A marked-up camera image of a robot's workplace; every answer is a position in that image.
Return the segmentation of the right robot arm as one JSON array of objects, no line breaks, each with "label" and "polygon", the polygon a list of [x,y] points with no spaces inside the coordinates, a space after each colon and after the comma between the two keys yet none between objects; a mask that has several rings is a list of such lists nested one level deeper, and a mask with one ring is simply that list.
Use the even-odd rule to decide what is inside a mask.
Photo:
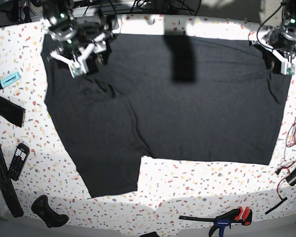
[{"label": "right robot arm", "polygon": [[119,28],[117,13],[105,16],[99,8],[99,21],[81,22],[74,17],[72,0],[42,0],[43,17],[40,22],[58,46],[49,52],[48,59],[67,64],[72,77],[87,74],[91,60],[106,64],[110,52],[109,40]]}]

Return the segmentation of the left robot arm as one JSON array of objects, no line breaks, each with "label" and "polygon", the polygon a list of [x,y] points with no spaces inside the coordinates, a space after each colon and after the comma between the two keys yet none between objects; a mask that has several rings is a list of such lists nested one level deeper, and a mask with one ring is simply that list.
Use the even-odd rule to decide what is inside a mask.
[{"label": "left robot arm", "polygon": [[293,76],[296,72],[296,0],[284,0],[275,12],[282,11],[280,26],[260,24],[256,35],[249,37],[251,45],[269,51],[281,63],[280,72]]}]

